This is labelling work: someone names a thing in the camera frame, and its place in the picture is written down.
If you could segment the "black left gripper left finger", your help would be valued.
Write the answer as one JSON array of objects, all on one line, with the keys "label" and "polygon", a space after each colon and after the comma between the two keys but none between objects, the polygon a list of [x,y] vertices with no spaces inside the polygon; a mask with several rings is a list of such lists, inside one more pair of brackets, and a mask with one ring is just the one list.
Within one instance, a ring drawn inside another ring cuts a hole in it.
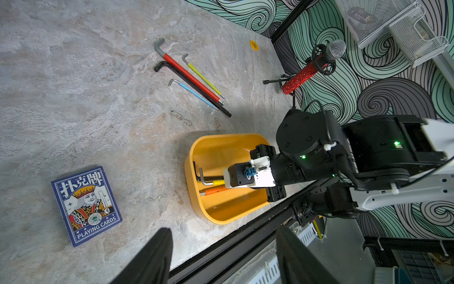
[{"label": "black left gripper left finger", "polygon": [[113,284],[166,284],[169,280],[173,238],[171,229],[160,228]]}]

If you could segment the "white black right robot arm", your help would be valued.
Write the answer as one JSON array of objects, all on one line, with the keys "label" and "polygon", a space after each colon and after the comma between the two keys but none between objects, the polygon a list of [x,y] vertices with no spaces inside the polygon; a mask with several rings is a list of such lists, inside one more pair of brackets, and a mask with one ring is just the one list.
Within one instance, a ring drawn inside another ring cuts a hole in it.
[{"label": "white black right robot arm", "polygon": [[452,124],[413,115],[382,115],[340,125],[330,111],[290,110],[277,146],[258,145],[231,185],[265,188],[269,202],[285,187],[346,177],[305,199],[305,213],[351,218],[394,204],[433,201],[454,168]]}]

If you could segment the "blue sleeved hex key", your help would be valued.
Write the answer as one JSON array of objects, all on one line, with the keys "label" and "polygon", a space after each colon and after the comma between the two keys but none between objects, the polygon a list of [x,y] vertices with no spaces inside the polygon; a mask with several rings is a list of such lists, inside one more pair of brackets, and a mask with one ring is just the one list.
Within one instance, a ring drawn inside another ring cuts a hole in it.
[{"label": "blue sleeved hex key", "polygon": [[178,86],[180,86],[181,88],[185,89],[186,91],[188,91],[189,93],[191,93],[192,95],[194,95],[196,98],[198,98],[199,100],[201,100],[202,102],[204,102],[206,105],[210,106],[211,108],[213,108],[214,110],[218,111],[218,109],[216,108],[216,106],[214,106],[213,103],[211,103],[210,101],[208,101],[205,97],[203,97],[202,95],[196,93],[195,91],[193,91],[192,89],[190,89],[188,86],[186,86],[184,83],[181,83],[179,82],[178,80],[176,79],[171,79],[168,83],[168,86],[172,86],[172,84],[175,83],[177,84]]}]

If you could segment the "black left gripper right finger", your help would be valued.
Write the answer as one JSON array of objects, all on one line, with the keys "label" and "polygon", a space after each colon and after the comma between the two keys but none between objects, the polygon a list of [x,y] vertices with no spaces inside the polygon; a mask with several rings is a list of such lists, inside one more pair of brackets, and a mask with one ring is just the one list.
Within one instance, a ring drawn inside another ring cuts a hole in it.
[{"label": "black left gripper right finger", "polygon": [[275,236],[283,284],[337,284],[339,282],[292,230],[280,227],[276,230]]}]

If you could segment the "yellow sleeved hex key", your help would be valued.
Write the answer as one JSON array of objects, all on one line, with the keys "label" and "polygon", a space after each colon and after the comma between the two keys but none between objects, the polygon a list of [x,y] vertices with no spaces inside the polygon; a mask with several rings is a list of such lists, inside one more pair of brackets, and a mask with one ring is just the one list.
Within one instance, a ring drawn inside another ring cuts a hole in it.
[{"label": "yellow sleeved hex key", "polygon": [[215,182],[205,182],[205,181],[202,179],[201,182],[202,182],[202,184],[203,184],[204,186],[220,186],[220,185],[224,185],[224,184],[225,184],[225,181],[224,181],[224,180],[223,180],[223,181],[215,181]]}]

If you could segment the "orange sleeved hex key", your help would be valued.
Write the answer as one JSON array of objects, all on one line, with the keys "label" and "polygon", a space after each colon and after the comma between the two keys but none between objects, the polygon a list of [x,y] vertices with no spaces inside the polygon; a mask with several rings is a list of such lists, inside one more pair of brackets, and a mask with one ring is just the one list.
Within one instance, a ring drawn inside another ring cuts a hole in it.
[{"label": "orange sleeved hex key", "polygon": [[199,195],[207,196],[207,195],[217,194],[217,193],[220,193],[220,192],[223,192],[226,190],[229,190],[229,188],[226,188],[224,185],[214,186],[211,188],[203,189],[202,191],[199,192]]}]

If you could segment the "small black hex key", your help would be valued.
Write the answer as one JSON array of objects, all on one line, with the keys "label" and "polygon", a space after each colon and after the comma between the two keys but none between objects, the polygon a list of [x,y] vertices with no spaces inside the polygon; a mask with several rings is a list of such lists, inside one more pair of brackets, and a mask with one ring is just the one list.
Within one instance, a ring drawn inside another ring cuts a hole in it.
[{"label": "small black hex key", "polygon": [[201,174],[201,170],[199,168],[197,168],[196,162],[193,162],[193,168],[195,170],[195,176],[196,176],[196,180],[198,182],[201,182],[202,179],[205,182],[215,182],[215,181],[223,181],[224,180],[223,176],[205,176],[204,174],[202,174],[202,176],[201,176],[200,175]]}]

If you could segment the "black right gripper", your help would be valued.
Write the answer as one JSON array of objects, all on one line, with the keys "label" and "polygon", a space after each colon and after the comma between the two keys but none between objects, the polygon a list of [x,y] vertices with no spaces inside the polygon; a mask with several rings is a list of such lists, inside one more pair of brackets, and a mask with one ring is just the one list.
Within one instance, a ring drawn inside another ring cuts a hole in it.
[{"label": "black right gripper", "polygon": [[276,202],[284,199],[287,196],[285,185],[293,182],[289,175],[288,166],[291,162],[280,153],[277,154],[274,146],[260,144],[249,153],[250,158],[257,159],[268,157],[270,159],[270,170],[274,179],[271,185],[262,186],[266,189],[267,201]]}]

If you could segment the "large black hex key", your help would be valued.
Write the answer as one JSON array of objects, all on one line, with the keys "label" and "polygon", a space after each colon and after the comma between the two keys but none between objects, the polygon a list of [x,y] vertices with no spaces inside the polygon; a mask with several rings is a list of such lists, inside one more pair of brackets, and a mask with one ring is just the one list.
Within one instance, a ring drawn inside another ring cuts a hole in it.
[{"label": "large black hex key", "polygon": [[176,67],[172,66],[169,62],[167,61],[161,61],[159,62],[155,67],[154,67],[154,71],[155,72],[159,72],[160,69],[162,67],[167,67],[169,68],[171,71],[173,71],[177,76],[180,77],[180,79],[184,80],[186,82],[186,86],[188,86],[190,89],[192,89],[193,91],[195,91],[196,93],[202,95],[203,97],[205,97],[208,101],[210,101],[211,103],[214,104],[214,106],[216,106],[216,108],[218,109],[218,111],[224,113],[226,116],[228,117],[232,117],[232,114],[227,111],[222,105],[220,105],[219,103],[216,103],[212,98],[210,98],[206,93],[203,92],[203,90],[201,90],[198,86],[196,86],[193,82],[191,82],[189,80],[188,77],[186,77],[181,71],[179,71]]}]

